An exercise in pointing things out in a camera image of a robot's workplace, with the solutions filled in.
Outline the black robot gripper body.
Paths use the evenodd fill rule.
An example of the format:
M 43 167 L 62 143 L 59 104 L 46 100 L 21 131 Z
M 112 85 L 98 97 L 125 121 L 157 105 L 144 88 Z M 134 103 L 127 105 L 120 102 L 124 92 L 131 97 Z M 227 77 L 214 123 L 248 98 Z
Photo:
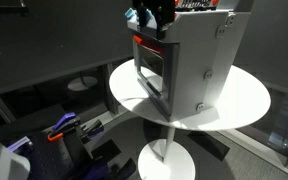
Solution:
M 135 10 L 149 9 L 156 22 L 156 37 L 164 38 L 166 26 L 175 20 L 175 0 L 132 0 Z M 148 29 L 148 23 L 138 25 L 140 31 Z

